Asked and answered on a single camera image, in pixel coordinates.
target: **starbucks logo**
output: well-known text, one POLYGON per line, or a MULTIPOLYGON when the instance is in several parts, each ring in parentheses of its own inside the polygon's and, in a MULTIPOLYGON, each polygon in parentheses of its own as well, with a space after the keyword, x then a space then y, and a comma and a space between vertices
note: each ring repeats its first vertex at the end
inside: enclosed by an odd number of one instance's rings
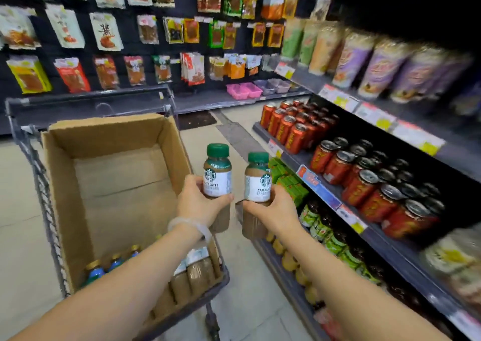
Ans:
POLYGON ((270 175, 269 174, 264 174, 262 175, 261 177, 261 185, 264 186, 264 187, 268 187, 270 186, 270 175))
POLYGON ((215 177, 217 176, 217 174, 215 173, 214 170, 212 169, 207 169, 205 170, 204 172, 204 178, 205 180, 208 180, 210 182, 213 182, 215 180, 215 177))

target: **person's right hand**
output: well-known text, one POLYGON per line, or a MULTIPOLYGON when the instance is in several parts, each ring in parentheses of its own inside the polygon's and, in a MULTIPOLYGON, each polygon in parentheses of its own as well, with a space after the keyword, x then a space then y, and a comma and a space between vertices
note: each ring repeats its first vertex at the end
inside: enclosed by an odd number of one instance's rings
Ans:
POLYGON ((259 218, 261 222, 276 236, 289 233, 300 226, 297 210, 291 196, 280 185, 271 187, 272 203, 265 207, 250 200, 244 200, 244 210, 259 218))

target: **blue shelf label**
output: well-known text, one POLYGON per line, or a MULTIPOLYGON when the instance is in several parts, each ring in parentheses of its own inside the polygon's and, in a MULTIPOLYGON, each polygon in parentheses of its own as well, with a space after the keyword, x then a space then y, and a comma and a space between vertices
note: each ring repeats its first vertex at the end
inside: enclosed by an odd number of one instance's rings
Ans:
POLYGON ((337 199, 333 193, 331 193, 321 181, 317 178, 317 174, 310 171, 305 165, 299 166, 297 173, 307 186, 309 186, 328 206, 336 210, 341 205, 339 199, 337 199))

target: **hand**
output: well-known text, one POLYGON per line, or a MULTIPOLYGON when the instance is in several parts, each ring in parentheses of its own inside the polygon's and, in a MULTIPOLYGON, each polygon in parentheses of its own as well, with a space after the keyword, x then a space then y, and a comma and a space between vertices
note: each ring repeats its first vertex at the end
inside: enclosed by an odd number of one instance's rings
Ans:
POLYGON ((202 193, 202 176, 187 175, 178 196, 177 216, 189 218, 209 227, 219 211, 234 200, 233 194, 207 199, 202 193))
POLYGON ((297 210, 291 196, 280 185, 271 187, 274 200, 268 207, 250 200, 244 200, 244 210, 256 216, 276 236, 288 234, 301 224, 297 218, 297 210))

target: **shopping cart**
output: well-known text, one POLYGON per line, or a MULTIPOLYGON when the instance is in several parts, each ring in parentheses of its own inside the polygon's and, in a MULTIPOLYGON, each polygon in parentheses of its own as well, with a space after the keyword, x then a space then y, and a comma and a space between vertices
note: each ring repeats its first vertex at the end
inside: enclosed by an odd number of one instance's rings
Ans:
MULTIPOLYGON (((60 120, 155 112, 162 113, 165 116, 174 116, 177 121, 175 107, 174 94, 167 84, 81 94, 7 98, 5 100, 5 111, 14 141, 25 154, 32 167, 45 232, 50 243, 55 271, 64 298, 70 296, 70 289, 63 267, 61 245, 50 200, 49 181, 45 166, 40 159, 39 152, 33 147, 32 140, 39 142, 41 147, 40 131, 60 120)), ((189 303, 181 310, 171 314, 161 323, 144 328, 135 340, 152 340, 203 306, 207 308, 205 324, 211 338, 213 340, 220 339, 219 326, 210 302, 229 283, 230 277, 217 240, 215 237, 213 238, 219 251, 219 262, 223 272, 222 281, 205 292, 195 302, 189 303)))

